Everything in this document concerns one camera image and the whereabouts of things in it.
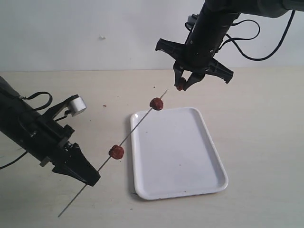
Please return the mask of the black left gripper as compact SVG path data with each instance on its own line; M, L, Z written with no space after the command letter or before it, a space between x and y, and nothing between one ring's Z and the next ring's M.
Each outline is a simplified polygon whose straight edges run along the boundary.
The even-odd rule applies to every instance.
M72 148L69 142L75 130L58 123L47 123L43 126L46 137L43 139L43 159L40 166L51 162L52 171L57 174L72 177L89 186L94 186L101 178L99 172L85 158L80 148Z

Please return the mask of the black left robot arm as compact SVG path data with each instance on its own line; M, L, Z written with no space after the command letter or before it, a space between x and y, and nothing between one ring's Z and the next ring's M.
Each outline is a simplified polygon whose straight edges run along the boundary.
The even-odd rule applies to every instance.
M79 95L73 95L63 102L51 106L52 98L39 107L32 108L10 84L0 79L0 131L40 161L54 165L54 173L75 178L84 184L94 186L100 174L83 155L77 143L69 138L74 129L61 126L55 117L61 112L65 116L76 116L86 110Z

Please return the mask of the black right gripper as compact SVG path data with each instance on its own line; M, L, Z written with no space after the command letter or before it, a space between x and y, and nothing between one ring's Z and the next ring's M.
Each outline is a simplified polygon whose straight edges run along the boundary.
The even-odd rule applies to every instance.
M188 53L187 48L188 46L185 44L164 40L162 38L159 39L156 44L156 51L162 51L175 59L175 63L173 64L175 74L174 86L178 84L184 71L191 72L191 75L188 79L182 77L183 91L186 91L195 83L201 82L205 75L217 76L223 79L225 83L230 82L234 72L214 59L212 54L207 53L201 55L197 51Z

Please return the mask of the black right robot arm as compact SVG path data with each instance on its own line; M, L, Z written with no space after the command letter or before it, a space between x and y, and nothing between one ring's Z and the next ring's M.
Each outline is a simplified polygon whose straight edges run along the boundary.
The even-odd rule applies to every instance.
M288 11L291 16L276 48L266 57L252 58L242 50L240 54L251 61L264 61L273 56L281 47L296 11L304 10L302 0L206 0L199 14L192 14L185 23L189 31L185 43L159 39L156 50L175 59L173 70L175 87L187 90L200 82L205 75L217 76L229 83L234 72L218 62L214 55L232 42L237 49L239 38L232 38L228 30L236 26L240 14L278 18Z

